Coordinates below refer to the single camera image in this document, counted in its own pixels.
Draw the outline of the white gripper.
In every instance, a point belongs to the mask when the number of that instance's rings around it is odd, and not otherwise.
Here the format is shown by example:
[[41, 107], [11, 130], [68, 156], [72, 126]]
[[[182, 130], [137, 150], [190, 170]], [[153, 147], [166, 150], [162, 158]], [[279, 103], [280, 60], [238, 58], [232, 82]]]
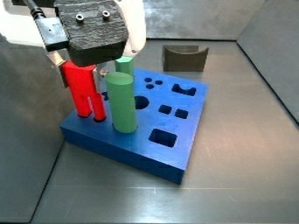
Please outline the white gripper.
[[[128, 40], [123, 55], [135, 57], [145, 46], [145, 10], [143, 0], [113, 0], [125, 21]], [[13, 0], [0, 0], [0, 35], [17, 45], [43, 46], [43, 38], [25, 6]], [[101, 93], [101, 81], [108, 74], [107, 62], [92, 70], [96, 91]]]

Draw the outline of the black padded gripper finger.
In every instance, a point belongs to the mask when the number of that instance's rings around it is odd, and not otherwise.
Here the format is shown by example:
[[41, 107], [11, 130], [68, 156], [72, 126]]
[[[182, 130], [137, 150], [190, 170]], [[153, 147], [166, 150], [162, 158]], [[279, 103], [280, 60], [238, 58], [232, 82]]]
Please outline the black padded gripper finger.
[[60, 76], [63, 86], [67, 88], [68, 82], [67, 82], [65, 75], [63, 72], [63, 65], [67, 63], [67, 61], [63, 59], [63, 57], [57, 51], [48, 52], [48, 58], [53, 64], [56, 73]]

